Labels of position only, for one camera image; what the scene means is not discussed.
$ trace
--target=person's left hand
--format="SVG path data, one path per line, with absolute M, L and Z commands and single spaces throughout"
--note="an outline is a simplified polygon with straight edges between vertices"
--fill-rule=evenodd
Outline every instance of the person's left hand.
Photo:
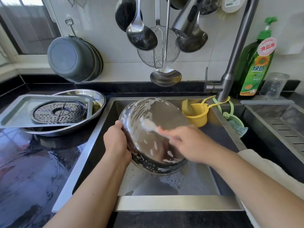
M 105 152 L 111 157 L 122 159 L 130 164 L 132 155 L 127 149 L 127 139 L 121 130 L 122 126 L 123 124 L 120 121 L 116 121 L 115 125 L 111 126 L 104 134 Z

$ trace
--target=red label sticker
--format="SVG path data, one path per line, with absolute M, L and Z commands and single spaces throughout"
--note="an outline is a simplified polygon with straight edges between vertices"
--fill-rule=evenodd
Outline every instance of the red label sticker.
M 275 50 L 276 46 L 277 40 L 275 38 L 267 38 L 261 42 L 257 48 L 257 53 L 262 57 L 268 56 Z

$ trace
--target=hand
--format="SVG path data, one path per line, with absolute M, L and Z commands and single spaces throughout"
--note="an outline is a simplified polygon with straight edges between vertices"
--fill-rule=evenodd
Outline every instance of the hand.
M 163 130 L 158 127 L 158 131 L 161 134 L 171 136 L 170 144 L 192 162 L 211 165 L 219 151 L 226 149 L 195 126 L 180 126 L 172 130 Z
M 127 149 L 127 139 L 122 128 L 122 123 L 116 121 L 103 136 L 105 145 L 105 153 L 115 159 L 121 159 L 130 164 L 132 155 Z

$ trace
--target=perforated disc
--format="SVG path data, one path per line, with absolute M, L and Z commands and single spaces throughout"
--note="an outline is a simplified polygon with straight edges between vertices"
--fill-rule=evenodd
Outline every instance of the perforated disc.
M 42 124 L 80 122 L 87 113 L 85 104 L 79 101 L 49 101 L 31 112 L 31 119 Z

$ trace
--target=window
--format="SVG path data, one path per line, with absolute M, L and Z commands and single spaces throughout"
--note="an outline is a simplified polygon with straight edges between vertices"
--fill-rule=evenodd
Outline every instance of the window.
M 43 0 L 0 0 L 0 23 L 21 55 L 46 54 L 61 36 Z

